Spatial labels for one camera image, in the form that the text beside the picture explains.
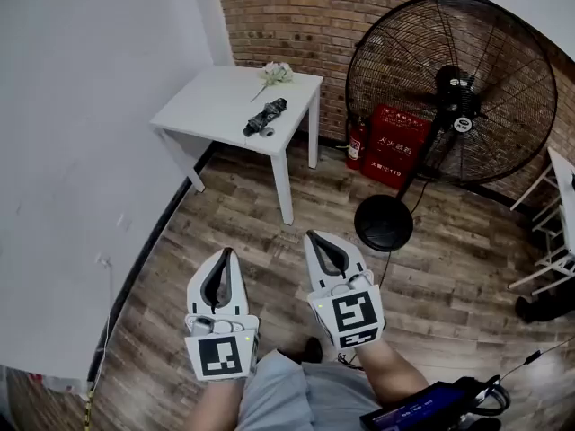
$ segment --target fan guard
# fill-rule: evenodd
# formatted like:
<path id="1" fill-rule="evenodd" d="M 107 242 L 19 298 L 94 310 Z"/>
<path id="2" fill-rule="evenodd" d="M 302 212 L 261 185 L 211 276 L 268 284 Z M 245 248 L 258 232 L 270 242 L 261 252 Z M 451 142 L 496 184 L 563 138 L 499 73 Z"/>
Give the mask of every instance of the fan guard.
<path id="1" fill-rule="evenodd" d="M 351 119 L 385 104 L 436 125 L 418 174 L 498 180 L 542 149 L 557 108 L 549 59 L 527 25 L 485 0 L 412 0 L 359 42 L 346 82 Z"/>

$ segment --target brick wall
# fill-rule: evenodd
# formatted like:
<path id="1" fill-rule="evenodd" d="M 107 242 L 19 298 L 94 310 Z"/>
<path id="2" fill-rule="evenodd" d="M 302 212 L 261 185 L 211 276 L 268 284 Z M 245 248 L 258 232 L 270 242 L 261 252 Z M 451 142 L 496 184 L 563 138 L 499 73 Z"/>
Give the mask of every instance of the brick wall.
<path id="1" fill-rule="evenodd" d="M 345 79 L 355 44 L 382 15 L 409 0 L 221 1 L 236 64 L 285 61 L 296 72 L 323 76 L 320 134 L 344 140 Z M 562 154 L 575 156 L 575 68 L 551 42 L 539 38 L 551 56 L 559 93 L 549 141 Z M 546 164 L 541 152 L 524 169 L 487 187 L 517 198 Z M 530 204 L 544 196 L 544 191 L 535 194 Z"/>

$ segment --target fan base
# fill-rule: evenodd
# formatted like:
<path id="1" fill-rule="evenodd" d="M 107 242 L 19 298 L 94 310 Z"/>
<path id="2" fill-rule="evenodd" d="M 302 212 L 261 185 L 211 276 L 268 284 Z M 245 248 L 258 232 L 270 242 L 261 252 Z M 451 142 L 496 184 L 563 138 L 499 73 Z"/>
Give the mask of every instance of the fan base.
<path id="1" fill-rule="evenodd" d="M 382 252 L 397 251 L 413 233 L 409 209 L 399 199 L 388 195 L 364 199 L 356 211 L 354 225 L 362 242 Z"/>

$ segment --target red box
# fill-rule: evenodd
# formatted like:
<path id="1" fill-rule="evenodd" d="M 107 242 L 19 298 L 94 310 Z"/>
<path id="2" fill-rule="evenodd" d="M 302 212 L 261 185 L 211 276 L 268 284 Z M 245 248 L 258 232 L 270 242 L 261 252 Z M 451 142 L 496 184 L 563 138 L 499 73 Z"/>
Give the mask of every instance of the red box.
<path id="1" fill-rule="evenodd" d="M 431 123 L 383 104 L 376 107 L 370 121 L 371 131 L 361 172 L 399 189 L 416 163 Z"/>

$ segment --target wooden floor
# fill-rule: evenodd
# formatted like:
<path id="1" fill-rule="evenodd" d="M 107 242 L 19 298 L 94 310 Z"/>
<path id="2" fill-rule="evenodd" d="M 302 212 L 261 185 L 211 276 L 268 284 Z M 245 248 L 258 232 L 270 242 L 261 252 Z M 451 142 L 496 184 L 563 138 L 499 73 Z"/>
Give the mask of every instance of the wooden floor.
<path id="1" fill-rule="evenodd" d="M 296 218 L 291 226 L 281 222 L 266 157 L 227 147 L 210 160 L 201 173 L 205 192 L 190 192 L 178 208 L 113 331 L 94 430 L 181 429 L 202 388 L 183 343 L 186 285 L 220 248 L 232 246 L 240 257 L 252 314 L 261 318 L 261 355 L 323 336 L 305 302 L 307 229 L 356 243 L 379 278 L 387 256 L 358 241 L 353 216 L 365 197 L 389 190 L 348 170 L 336 150 L 323 148 L 314 171 L 307 168 L 305 147 L 296 145 L 288 164 Z M 419 194 L 416 183 L 405 198 L 408 207 Z M 430 382 L 462 375 L 487 380 L 575 333 L 574 318 L 525 325 L 513 312 L 517 294 L 506 284 L 529 272 L 538 256 L 521 215 L 430 184 L 414 217 L 414 235 L 392 255 L 382 286 L 384 337 Z M 505 382 L 513 405 L 504 429 L 558 429 L 575 404 L 573 366 L 571 343 L 512 374 Z M 84 404 L 75 397 L 46 392 L 16 372 L 9 374 L 9 389 L 22 431 L 81 429 Z"/>

